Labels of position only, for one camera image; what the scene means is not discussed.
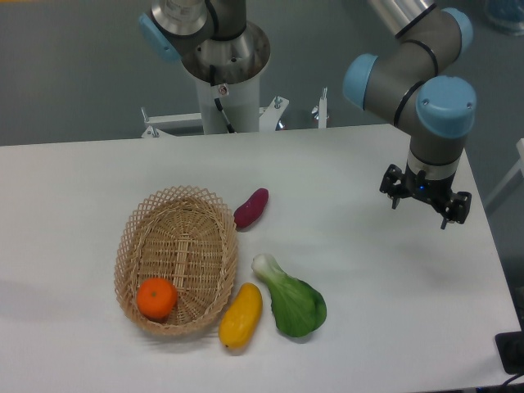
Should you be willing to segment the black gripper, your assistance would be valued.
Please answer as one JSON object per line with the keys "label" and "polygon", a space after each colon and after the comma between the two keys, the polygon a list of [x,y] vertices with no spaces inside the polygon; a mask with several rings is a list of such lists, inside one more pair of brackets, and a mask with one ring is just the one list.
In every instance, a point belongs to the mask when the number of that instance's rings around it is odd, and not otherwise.
{"label": "black gripper", "polygon": [[391,199],[391,208],[395,210],[401,199],[413,198],[433,207],[442,216],[440,228],[447,224],[464,224],[471,207],[470,192],[451,191],[454,175],[439,180],[429,180],[425,173],[415,174],[411,169],[405,173],[391,164],[387,168],[379,191]]}

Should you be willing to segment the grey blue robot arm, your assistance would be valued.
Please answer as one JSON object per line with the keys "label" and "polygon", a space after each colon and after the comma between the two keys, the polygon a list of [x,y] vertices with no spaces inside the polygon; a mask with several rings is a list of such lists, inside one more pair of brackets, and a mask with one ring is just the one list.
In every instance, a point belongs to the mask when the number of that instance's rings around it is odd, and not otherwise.
{"label": "grey blue robot arm", "polygon": [[[386,59],[363,54],[342,82],[344,97],[410,137],[404,169],[385,172],[380,190],[394,204],[413,198],[445,224],[463,223],[471,196],[452,183],[471,131],[477,96],[458,77],[443,75],[472,41],[468,17],[433,1],[372,4],[399,41]],[[149,46],[167,62],[181,62],[196,84],[204,132],[273,131],[284,105],[260,109],[260,76],[270,58],[265,32],[246,17],[243,1],[154,1],[138,19]]]}

